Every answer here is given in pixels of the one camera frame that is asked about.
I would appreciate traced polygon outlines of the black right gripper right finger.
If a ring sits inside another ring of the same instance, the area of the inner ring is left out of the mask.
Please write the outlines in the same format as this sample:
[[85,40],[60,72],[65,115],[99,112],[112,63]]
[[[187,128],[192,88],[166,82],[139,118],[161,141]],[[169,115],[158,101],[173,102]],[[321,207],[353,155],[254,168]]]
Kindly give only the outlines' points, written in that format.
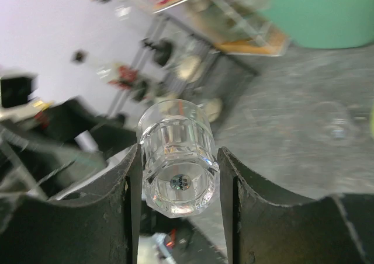
[[220,202],[230,263],[372,263],[373,195],[313,200],[218,151]]

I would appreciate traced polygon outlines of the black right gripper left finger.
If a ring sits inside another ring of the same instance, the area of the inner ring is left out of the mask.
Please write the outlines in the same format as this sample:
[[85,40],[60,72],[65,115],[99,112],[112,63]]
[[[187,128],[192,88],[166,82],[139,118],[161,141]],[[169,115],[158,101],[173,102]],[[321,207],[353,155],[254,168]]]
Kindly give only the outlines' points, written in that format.
[[133,145],[72,199],[1,194],[1,262],[136,263],[141,179],[141,151]]

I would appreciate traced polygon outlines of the clear glass cup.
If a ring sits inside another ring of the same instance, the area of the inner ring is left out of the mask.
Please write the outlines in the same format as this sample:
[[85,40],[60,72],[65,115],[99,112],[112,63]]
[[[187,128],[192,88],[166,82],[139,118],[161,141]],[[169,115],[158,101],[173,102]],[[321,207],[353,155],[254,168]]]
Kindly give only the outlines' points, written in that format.
[[354,142],[358,128],[343,105],[320,102],[312,105],[305,115],[307,135],[318,142],[343,147]]
[[203,110],[171,99],[148,108],[139,120],[147,205],[169,218],[194,216],[219,198],[220,169]]

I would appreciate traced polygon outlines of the sauce bottle with black cap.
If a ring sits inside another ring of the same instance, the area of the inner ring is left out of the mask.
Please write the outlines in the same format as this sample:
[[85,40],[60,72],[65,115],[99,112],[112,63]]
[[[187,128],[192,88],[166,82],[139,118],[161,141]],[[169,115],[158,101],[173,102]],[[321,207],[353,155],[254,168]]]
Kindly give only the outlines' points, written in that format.
[[106,84],[121,90],[129,90],[130,97],[136,102],[141,102],[150,88],[148,79],[127,64],[102,61],[84,50],[75,51],[72,55],[72,62],[85,64]]

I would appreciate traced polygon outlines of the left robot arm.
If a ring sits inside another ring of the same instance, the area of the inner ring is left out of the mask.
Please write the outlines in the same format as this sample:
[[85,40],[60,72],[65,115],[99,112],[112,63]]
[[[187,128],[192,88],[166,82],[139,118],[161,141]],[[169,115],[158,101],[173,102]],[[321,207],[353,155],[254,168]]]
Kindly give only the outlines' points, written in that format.
[[97,116],[78,98],[53,105],[34,98],[36,75],[1,71],[1,192],[59,199],[116,165],[136,142],[126,118]]

